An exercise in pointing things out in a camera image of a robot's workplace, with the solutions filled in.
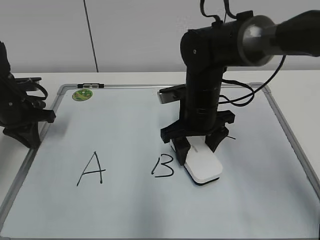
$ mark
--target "green sticker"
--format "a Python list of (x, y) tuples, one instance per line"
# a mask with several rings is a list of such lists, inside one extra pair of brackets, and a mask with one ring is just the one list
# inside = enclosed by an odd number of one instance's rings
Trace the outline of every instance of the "green sticker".
[(93, 95), (93, 92), (89, 89), (80, 89), (78, 91), (76, 91), (73, 95), (72, 95), (72, 99), (77, 101), (77, 102), (82, 102), (82, 101), (86, 101), (89, 98), (91, 98)]

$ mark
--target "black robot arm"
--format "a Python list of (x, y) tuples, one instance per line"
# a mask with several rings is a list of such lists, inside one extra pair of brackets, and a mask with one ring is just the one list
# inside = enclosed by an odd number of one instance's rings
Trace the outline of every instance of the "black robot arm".
[[(10, 73), (5, 45), (0, 42), (0, 126), (3, 133), (28, 148), (40, 145), (38, 122), (53, 123), (53, 110), (44, 110), (47, 91), (38, 84), (40, 77), (14, 78)], [(40, 90), (44, 96), (28, 95)]]
[(252, 11), (235, 18), (185, 33), (180, 51), (186, 82), (159, 91), (163, 103), (180, 101), (179, 120), (163, 128), (161, 138), (165, 143), (172, 140), (181, 165), (190, 149), (186, 137), (206, 136), (214, 152), (229, 134), (225, 123), (233, 123), (235, 115), (217, 111), (227, 67), (263, 66), (274, 55), (320, 56), (320, 11), (307, 11), (278, 25)]

